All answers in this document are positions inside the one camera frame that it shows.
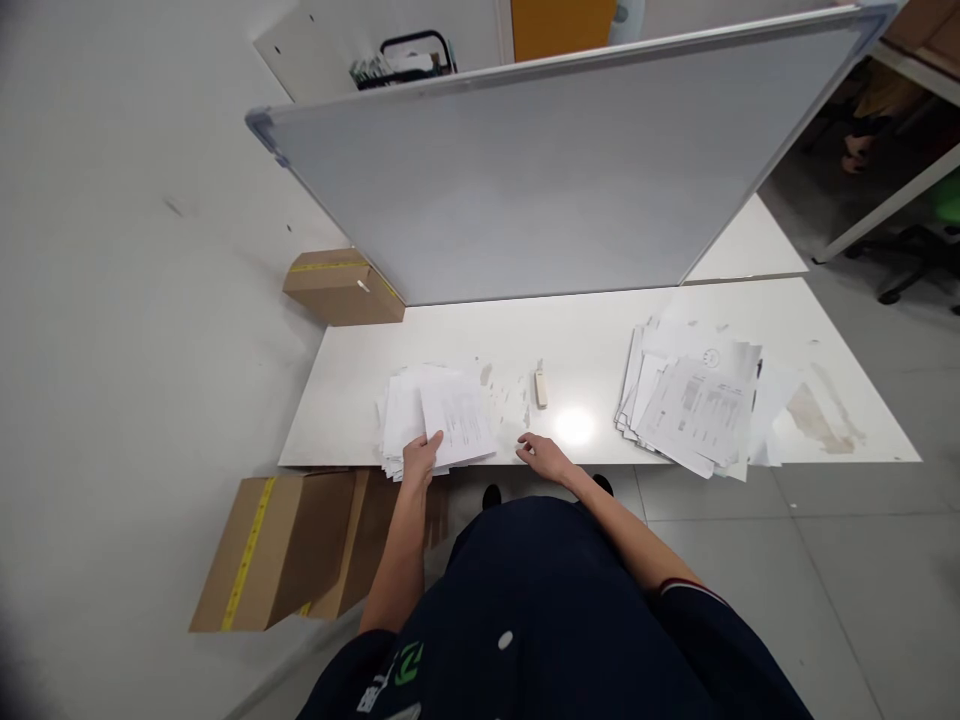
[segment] finger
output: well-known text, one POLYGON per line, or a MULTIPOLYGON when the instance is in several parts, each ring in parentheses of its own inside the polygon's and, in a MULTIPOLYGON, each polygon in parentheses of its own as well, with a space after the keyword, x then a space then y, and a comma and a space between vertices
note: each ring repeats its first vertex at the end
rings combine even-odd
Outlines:
POLYGON ((430 438, 430 442, 427 443, 427 447, 433 450, 434 452, 436 452, 437 448, 440 447, 440 443, 442 442, 443 442, 443 430, 437 430, 434 436, 430 438))

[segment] table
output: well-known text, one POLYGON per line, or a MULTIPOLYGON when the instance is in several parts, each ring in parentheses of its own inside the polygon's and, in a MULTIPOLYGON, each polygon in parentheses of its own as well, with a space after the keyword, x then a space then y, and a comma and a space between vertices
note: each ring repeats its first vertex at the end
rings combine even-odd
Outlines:
POLYGON ((803 374, 827 426, 805 416, 804 431, 782 413, 774 427, 785 462, 919 460, 807 284, 786 278, 417 307, 398 324, 331 327, 280 464, 379 465, 374 399, 398 368, 423 362, 486 379, 498 452, 484 464, 519 463, 516 439, 528 429, 579 464, 665 462, 613 425, 632 328, 660 311, 762 344, 772 361, 803 374), (540 362, 542 411, 532 384, 540 362), (837 452, 825 435, 848 440, 849 450, 837 452))
POLYGON ((763 200, 753 195, 683 284, 790 277, 807 270, 763 200))
MULTIPOLYGON (((870 55, 884 65, 896 70, 905 78, 917 83, 917 85, 960 107, 960 82, 946 73, 926 65, 916 58, 905 55, 882 41, 873 46, 870 55)), ((814 262, 822 264, 833 259, 958 167, 960 167, 960 144, 947 150, 923 172, 817 253, 813 258, 814 262)))

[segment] paper stack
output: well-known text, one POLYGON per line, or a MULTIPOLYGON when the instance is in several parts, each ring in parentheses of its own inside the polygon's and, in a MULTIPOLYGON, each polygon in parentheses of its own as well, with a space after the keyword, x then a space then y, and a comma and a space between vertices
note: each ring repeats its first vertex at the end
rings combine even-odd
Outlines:
POLYGON ((443 430, 434 475, 467 465, 497 451, 476 378, 438 365, 403 368, 377 399, 380 456, 393 480, 403 479, 403 448, 426 434, 443 430))
POLYGON ((745 480, 748 459, 770 464, 776 455, 771 425, 796 390, 796 374, 771 369, 767 380, 761 346, 721 332, 652 319, 637 325, 614 421, 626 439, 704 478, 745 480))

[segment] table leg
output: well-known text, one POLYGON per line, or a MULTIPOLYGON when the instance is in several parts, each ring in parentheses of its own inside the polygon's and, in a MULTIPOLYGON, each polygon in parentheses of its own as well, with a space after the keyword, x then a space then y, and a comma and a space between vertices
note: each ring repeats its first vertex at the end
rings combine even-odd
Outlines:
POLYGON ((957 167, 960 167, 960 143, 947 150, 939 160, 932 162, 930 167, 919 173, 913 180, 867 213, 863 219, 854 224, 854 226, 843 233, 843 235, 814 255, 813 261, 817 265, 822 265, 828 260, 832 260, 877 227, 877 225, 906 206, 911 200, 936 185, 940 180, 956 170, 957 167))

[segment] whiteboard frame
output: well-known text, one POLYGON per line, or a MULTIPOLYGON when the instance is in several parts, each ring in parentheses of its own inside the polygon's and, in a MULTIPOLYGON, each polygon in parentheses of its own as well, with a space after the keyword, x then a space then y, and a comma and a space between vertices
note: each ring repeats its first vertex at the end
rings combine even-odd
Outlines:
MULTIPOLYGON (((584 52, 571 53, 556 57, 531 60, 524 63, 513 65, 504 65, 495 68, 477 70, 460 75, 448 75, 440 78, 433 78, 417 83, 406 85, 396 85, 375 90, 367 90, 362 93, 351 94, 342 98, 337 98, 323 103, 317 103, 310 106, 285 105, 281 107, 256 108, 247 113, 246 123, 253 134, 274 156, 281 167, 288 169, 303 188, 310 194, 314 201, 324 210, 324 212, 333 220, 338 228, 343 232, 348 240, 353 242, 350 235, 344 230, 343 226, 337 221, 337 218, 324 205, 323 201, 313 192, 304 178, 297 172, 291 162, 286 158, 283 149, 274 142, 270 134, 270 128, 274 125, 280 125, 298 120, 309 120, 320 117, 325 110, 332 106, 343 106, 347 103, 367 103, 371 107, 382 107, 391 103, 409 102, 411 98, 439 97, 454 93, 469 92, 473 89, 497 87, 501 85, 515 84, 523 81, 536 80, 539 78, 554 77, 563 75, 571 71, 579 72, 586 68, 600 69, 605 67, 618 67, 636 62, 642 57, 644 61, 656 60, 667 57, 672 54, 686 54, 691 48, 697 45, 710 43, 711 49, 717 47, 728 47, 741 44, 757 36, 778 36, 785 34, 804 34, 817 32, 819 30, 833 30, 837 28, 850 28, 856 24, 860 25, 861 37, 856 46, 847 56, 846 61, 842 63, 831 76, 830 81, 824 86, 823 90, 817 95, 816 100, 810 106, 808 111, 800 118, 793 130, 787 134, 784 142, 778 150, 771 156, 770 160, 763 167, 761 173, 748 186, 747 192, 741 198, 737 210, 735 210, 723 227, 710 239, 699 255, 695 258, 690 267, 687 268, 683 276, 676 285, 660 287, 677 287, 684 283, 690 272, 697 265, 703 256, 710 250, 717 238, 723 234, 730 221, 736 217, 737 211, 742 208, 753 194, 759 189, 760 185, 773 171, 777 163, 783 158, 786 152, 794 144, 797 137, 807 127, 827 99, 833 94, 834 90, 840 85, 846 77, 850 68, 866 55, 866 51, 886 30, 887 26, 896 15, 899 6, 892 2, 873 2, 864 0, 855 5, 841 5, 838 7, 827 8, 823 10, 813 10, 795 15, 787 15, 779 18, 757 20, 739 25, 730 25, 727 27, 711 28, 683 35, 676 35, 666 38, 655 38, 652 40, 642 40, 627 45, 615 45, 610 47, 598 48, 596 50, 587 50, 584 52)), ((516 298, 528 297, 526 295, 517 295, 516 298)), ((475 302, 472 300, 452 301, 449 304, 457 302, 475 302)))

